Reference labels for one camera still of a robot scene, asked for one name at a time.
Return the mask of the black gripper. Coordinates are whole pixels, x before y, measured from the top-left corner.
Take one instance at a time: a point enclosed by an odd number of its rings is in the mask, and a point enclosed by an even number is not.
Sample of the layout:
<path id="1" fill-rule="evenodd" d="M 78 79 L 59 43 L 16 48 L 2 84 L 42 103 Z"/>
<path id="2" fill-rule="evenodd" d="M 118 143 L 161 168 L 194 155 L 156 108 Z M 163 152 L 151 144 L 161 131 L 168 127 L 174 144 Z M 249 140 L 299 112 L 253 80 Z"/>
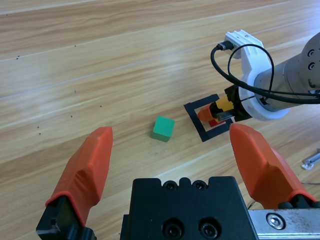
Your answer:
<path id="1" fill-rule="evenodd" d="M 251 116 L 242 105 L 239 88 L 232 85 L 216 103 L 203 107 L 197 117 L 210 122 Z M 284 158 L 253 128 L 233 123 L 230 141 L 238 170 L 250 197 L 265 209 L 316 208 L 317 199 L 309 194 Z"/>

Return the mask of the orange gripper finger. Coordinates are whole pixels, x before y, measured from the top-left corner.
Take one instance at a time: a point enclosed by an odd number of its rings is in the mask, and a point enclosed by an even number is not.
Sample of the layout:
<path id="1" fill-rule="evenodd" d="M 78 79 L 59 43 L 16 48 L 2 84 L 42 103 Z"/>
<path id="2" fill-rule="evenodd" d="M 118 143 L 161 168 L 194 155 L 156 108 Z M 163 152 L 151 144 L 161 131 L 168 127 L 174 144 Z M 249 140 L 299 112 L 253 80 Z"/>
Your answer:
<path id="1" fill-rule="evenodd" d="M 112 128 L 99 127 L 69 159 L 36 227 L 42 240 L 97 239 L 86 222 L 101 200 L 112 147 Z"/>

